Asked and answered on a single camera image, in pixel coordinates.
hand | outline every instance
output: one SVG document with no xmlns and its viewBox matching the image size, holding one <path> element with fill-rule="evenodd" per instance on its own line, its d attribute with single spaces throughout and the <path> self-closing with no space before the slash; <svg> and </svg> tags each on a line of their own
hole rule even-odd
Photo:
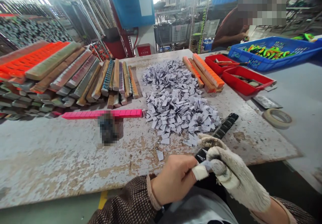
<svg viewBox="0 0 322 224">
<path fill-rule="evenodd" d="M 233 153 L 220 139 L 199 134 L 199 144 L 211 145 L 207 160 L 212 170 L 228 193 L 250 210 L 265 212 L 271 205 L 271 198 L 264 187 L 237 154 Z"/>
<path fill-rule="evenodd" d="M 193 156 L 170 155 L 161 173 L 151 180 L 157 202 L 165 204 L 182 200 L 196 179 L 191 169 L 198 164 Z"/>
<path fill-rule="evenodd" d="M 244 38 L 246 38 L 246 36 L 247 36 L 246 33 L 240 33 L 240 34 L 237 34 L 235 37 L 236 37 L 236 40 L 242 41 Z"/>
</svg>

brown patterned sleeve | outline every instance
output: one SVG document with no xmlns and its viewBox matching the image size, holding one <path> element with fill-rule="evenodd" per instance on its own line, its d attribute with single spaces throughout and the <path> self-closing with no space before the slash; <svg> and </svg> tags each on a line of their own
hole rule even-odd
<svg viewBox="0 0 322 224">
<path fill-rule="evenodd" d="M 317 221 L 302 208 L 287 200 L 275 197 L 292 214 L 297 224 L 315 224 Z"/>
<path fill-rule="evenodd" d="M 107 200 L 88 224 L 145 224 L 160 208 L 152 194 L 149 176 L 138 176 L 126 184 L 120 195 Z"/>
</svg>

pile of white paper pieces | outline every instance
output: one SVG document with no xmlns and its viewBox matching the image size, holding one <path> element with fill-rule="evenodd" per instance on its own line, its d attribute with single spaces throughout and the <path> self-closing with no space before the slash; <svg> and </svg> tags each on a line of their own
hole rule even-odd
<svg viewBox="0 0 322 224">
<path fill-rule="evenodd" d="M 189 140 L 185 144 L 197 144 L 196 131 L 210 132 L 221 124 L 217 109 L 207 105 L 207 99 L 198 88 L 197 79 L 191 72 L 182 69 L 178 60 L 168 61 L 144 72 L 143 82 L 151 83 L 153 91 L 143 92 L 148 110 L 146 121 L 162 136 L 162 144 L 170 143 L 170 133 L 181 134 L 188 130 Z"/>
</svg>

red fire box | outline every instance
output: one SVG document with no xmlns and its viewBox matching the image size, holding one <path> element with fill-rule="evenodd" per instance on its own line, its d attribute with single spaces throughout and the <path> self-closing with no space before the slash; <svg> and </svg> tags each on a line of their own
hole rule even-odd
<svg viewBox="0 0 322 224">
<path fill-rule="evenodd" d="M 137 46 L 139 56 L 145 56 L 151 54 L 150 44 L 141 44 Z"/>
</svg>

worn table surface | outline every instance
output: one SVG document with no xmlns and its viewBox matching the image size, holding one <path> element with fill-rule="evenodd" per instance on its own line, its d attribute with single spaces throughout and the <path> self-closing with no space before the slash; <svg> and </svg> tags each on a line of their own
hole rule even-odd
<svg viewBox="0 0 322 224">
<path fill-rule="evenodd" d="M 147 66 L 167 59 L 192 57 L 188 49 L 127 59 L 141 77 Z M 300 156 L 261 115 L 229 86 L 222 93 L 204 94 L 222 117 L 237 113 L 240 118 L 223 138 L 248 165 Z M 132 100 L 120 109 L 146 108 L 145 99 Z M 158 142 L 156 130 L 144 118 L 124 119 L 123 137 L 110 147 L 99 145 L 95 120 L 35 118 L 5 121 L 0 125 L 0 208 L 35 203 L 73 195 L 120 188 L 138 175 L 159 173 L 155 149 L 170 154 L 195 154 L 198 147 L 182 143 L 187 137 L 171 134 L 170 144 Z"/>
</svg>

